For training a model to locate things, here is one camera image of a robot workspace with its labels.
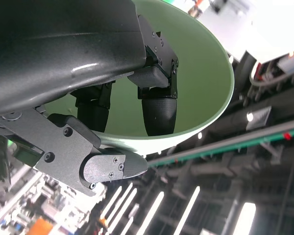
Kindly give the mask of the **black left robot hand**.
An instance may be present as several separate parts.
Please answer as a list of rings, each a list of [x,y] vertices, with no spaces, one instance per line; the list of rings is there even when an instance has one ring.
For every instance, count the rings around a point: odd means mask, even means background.
[[[178,58],[130,0],[0,0],[0,135],[36,147],[36,169],[91,195],[147,161],[101,148],[112,84],[138,88],[146,132],[172,134]]]

